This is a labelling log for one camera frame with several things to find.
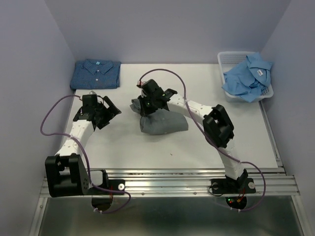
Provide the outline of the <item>grey long sleeve shirt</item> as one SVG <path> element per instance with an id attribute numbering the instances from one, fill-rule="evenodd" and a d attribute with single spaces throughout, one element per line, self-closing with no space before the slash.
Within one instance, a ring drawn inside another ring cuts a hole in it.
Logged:
<path id="1" fill-rule="evenodd" d="M 147 116 L 140 116 L 140 131 L 148 135 L 162 135 L 188 131 L 189 124 L 184 115 L 158 109 Z"/>

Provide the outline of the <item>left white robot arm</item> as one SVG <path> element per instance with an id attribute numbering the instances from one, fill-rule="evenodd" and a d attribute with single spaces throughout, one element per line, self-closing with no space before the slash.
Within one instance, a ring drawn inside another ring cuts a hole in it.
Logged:
<path id="1" fill-rule="evenodd" d="M 51 197 L 87 195 L 91 177 L 88 174 L 88 161 L 85 165 L 82 156 L 84 147 L 96 129 L 101 130 L 121 111 L 108 96 L 95 93 L 81 97 L 82 106 L 72 120 L 69 134 L 62 133 L 66 140 L 53 156 L 45 160 L 45 171 Z"/>

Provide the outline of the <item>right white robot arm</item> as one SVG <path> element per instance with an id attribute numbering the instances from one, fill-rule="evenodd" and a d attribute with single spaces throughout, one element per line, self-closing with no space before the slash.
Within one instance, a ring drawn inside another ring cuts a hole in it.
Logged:
<path id="1" fill-rule="evenodd" d="M 154 80 L 138 82 L 141 89 L 141 114 L 151 115 L 157 110 L 167 110 L 191 118 L 201 129 L 206 141 L 219 153 L 222 160 L 225 177 L 210 180 L 209 190 L 213 195 L 252 194 L 256 192 L 254 181 L 248 177 L 248 172 L 242 162 L 232 157 L 234 126 L 222 105 L 214 107 L 188 101 L 173 89 L 163 90 Z"/>

